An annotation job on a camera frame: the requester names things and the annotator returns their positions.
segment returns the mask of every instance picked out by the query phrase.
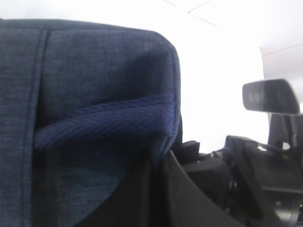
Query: white ceiling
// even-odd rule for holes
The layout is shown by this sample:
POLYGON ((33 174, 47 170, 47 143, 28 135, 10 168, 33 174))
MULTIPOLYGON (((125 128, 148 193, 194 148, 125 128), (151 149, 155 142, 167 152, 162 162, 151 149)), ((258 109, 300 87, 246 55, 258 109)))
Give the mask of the white ceiling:
POLYGON ((266 78, 303 76, 303 44, 263 56, 266 78))
POLYGON ((270 54, 303 43, 303 0, 165 0, 270 54))

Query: blue denim fabric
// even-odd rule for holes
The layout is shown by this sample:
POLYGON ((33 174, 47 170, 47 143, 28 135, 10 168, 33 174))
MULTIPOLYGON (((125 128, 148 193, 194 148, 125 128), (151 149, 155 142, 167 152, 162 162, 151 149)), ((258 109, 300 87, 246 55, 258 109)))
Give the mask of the blue denim fabric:
POLYGON ((1 20, 0 226, 85 218, 138 152, 168 150, 179 93, 177 54, 155 32, 1 20))

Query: seam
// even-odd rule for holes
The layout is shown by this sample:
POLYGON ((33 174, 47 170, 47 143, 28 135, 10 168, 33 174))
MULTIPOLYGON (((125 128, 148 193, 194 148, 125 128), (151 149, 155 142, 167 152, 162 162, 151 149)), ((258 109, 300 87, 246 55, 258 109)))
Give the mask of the seam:
POLYGON ((36 45, 36 51, 35 51, 35 59, 34 59, 34 64, 33 64, 33 69, 32 69, 32 78, 31 78, 31 87, 30 87, 30 92, 29 92, 29 95, 28 95, 28 106, 27 106, 27 116, 26 116, 26 123, 25 123, 25 131, 24 131, 24 136, 23 136, 23 147, 22 147, 22 158, 21 158, 21 225, 20 226, 24 226, 24 198, 25 198, 25 180, 24 180, 24 177, 25 177, 25 173, 26 173, 26 170, 25 170, 25 147, 26 147, 26 142, 27 142, 27 132, 29 130, 29 127, 30 127, 30 124, 29 124, 29 117, 30 117, 30 112, 31 112, 31 109, 32 109, 32 100, 33 100, 33 94, 34 94, 34 87, 35 87, 35 83, 39 82, 40 83, 40 80, 37 81, 37 63, 38 63, 38 54, 39 52, 41 51, 41 48, 43 47, 43 50, 42 50, 42 58, 44 56, 44 52, 45 52, 45 49, 46 49, 46 42, 47 42, 47 37, 48 37, 48 31, 40 31, 39 33, 39 37, 38 37, 38 42, 37 42, 37 45, 36 45))
POLYGON ((297 47, 297 46, 300 46, 300 45, 302 45, 302 44, 296 44, 296 45, 293 45, 293 46, 289 46, 289 47, 283 48, 283 49, 281 49, 281 50, 277 50, 277 51, 273 51, 273 52, 270 52, 270 53, 266 53, 266 54, 263 54, 262 57, 263 57, 263 56, 266 56, 266 55, 270 55, 270 54, 272 54, 272 53, 277 53, 277 52, 280 52, 280 51, 284 51, 284 50, 287 50, 287 49, 291 49, 291 48, 293 48, 293 47, 297 47))
MULTIPOLYGON (((140 104, 140 105, 136 105, 136 104, 130 103, 132 105, 129 105, 129 106, 125 105, 122 108, 119 107, 117 105, 117 103, 112 103, 113 105, 111 105, 111 104, 108 104, 108 105, 104 104, 104 109, 102 111, 98 110, 98 112, 102 113, 102 112, 106 112, 106 111, 127 110, 127 109, 142 108, 142 107, 155 106, 155 105, 169 105, 169 104, 171 104, 171 100, 167 100, 167 101, 155 101, 155 102, 152 102, 152 103, 140 104)), ((65 119, 65 117, 70 118, 71 114, 75 114, 75 115, 72 116, 73 118, 78 117, 78 116, 83 115, 83 114, 88 114, 88 113, 89 114, 91 114, 91 113, 93 114, 93 113, 97 112, 95 110, 95 108, 101 107, 102 105, 103 104, 92 105, 92 106, 89 106, 89 107, 84 107, 84 108, 81 108, 81 109, 70 111, 70 112, 67 112, 66 114, 63 114, 62 116, 58 117, 58 119, 60 119, 60 120, 61 119, 65 119)))

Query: fabric upholstery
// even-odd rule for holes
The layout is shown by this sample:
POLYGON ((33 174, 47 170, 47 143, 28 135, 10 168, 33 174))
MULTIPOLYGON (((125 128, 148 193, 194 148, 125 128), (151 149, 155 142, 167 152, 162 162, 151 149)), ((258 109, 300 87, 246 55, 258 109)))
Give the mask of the fabric upholstery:
POLYGON ((84 22, 2 20, 0 34, 0 226, 73 226, 140 151, 156 163, 172 144, 177 54, 155 32, 84 22))

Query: fold in fabric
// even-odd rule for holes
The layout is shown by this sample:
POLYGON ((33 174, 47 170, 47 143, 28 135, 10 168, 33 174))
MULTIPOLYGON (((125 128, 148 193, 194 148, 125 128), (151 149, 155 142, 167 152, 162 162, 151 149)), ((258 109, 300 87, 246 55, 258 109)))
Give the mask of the fold in fabric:
POLYGON ((35 135, 35 148, 54 149, 70 143, 122 136, 172 136, 172 94, 92 105, 69 112, 35 135))

